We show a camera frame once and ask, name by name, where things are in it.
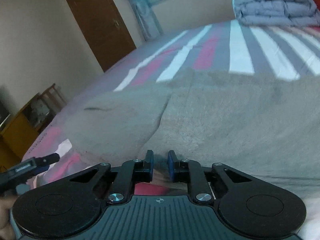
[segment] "door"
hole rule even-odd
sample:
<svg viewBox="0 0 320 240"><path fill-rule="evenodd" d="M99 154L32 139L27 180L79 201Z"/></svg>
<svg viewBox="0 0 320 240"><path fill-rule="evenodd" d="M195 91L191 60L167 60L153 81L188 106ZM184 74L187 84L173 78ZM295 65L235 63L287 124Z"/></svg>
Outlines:
<svg viewBox="0 0 320 240"><path fill-rule="evenodd" d="M136 47L113 0L67 0L103 71Z"/></svg>

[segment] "folded comforter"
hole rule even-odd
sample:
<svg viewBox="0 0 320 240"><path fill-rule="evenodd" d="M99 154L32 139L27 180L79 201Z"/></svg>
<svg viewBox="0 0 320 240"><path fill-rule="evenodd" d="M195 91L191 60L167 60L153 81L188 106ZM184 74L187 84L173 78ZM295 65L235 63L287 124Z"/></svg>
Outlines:
<svg viewBox="0 0 320 240"><path fill-rule="evenodd" d="M236 19L243 25L320 25L313 0L233 0Z"/></svg>

